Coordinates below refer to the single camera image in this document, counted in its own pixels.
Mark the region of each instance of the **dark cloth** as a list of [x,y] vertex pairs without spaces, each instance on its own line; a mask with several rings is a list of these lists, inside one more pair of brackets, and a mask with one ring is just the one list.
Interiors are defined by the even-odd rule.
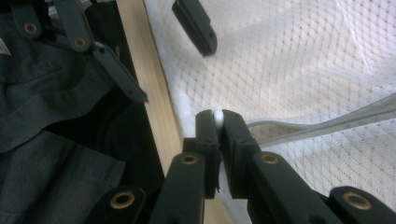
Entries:
[[[87,16],[133,72],[116,3]],[[0,37],[0,223],[83,223],[119,185],[147,193],[147,220],[164,177],[144,105],[90,54],[22,38],[10,14]]]

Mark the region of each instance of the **white mesh fabric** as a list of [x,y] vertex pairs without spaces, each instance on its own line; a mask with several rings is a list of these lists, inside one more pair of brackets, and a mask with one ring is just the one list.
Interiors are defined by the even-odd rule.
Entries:
[[[185,136],[194,136],[194,116],[208,108],[230,109],[246,120],[313,124],[396,92],[395,1],[201,0],[219,42],[207,58],[181,28],[173,2],[146,0]],[[348,137],[335,133],[271,150],[282,151],[325,195],[350,184],[396,210],[395,128],[387,127],[369,125]],[[260,133],[273,136],[257,128]]]

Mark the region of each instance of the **white net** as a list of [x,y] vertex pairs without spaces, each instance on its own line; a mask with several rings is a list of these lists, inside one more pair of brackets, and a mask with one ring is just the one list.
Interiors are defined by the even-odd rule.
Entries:
[[[208,58],[178,23],[173,0],[146,0],[185,136],[194,136],[194,116],[208,108],[314,124],[396,92],[395,1],[200,2],[219,42]],[[325,195],[351,185],[396,210],[396,132],[384,122],[270,149]]]

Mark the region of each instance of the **wooden edge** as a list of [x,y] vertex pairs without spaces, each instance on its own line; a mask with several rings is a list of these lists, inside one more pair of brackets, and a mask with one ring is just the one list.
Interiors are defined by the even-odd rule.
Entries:
[[[182,150],[183,136],[172,107],[145,4],[143,0],[117,0],[117,4],[139,86],[148,94],[148,120],[166,174],[172,159]],[[205,201],[204,221],[205,224],[233,223],[217,197]]]

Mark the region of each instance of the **light wood surface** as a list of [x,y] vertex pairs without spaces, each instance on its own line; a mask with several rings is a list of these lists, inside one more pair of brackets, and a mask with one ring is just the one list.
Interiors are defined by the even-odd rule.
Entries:
[[[175,116],[143,0],[117,0],[140,87],[148,94],[148,120],[165,173],[181,152],[183,136]],[[205,201],[205,224],[233,223],[219,198]]]

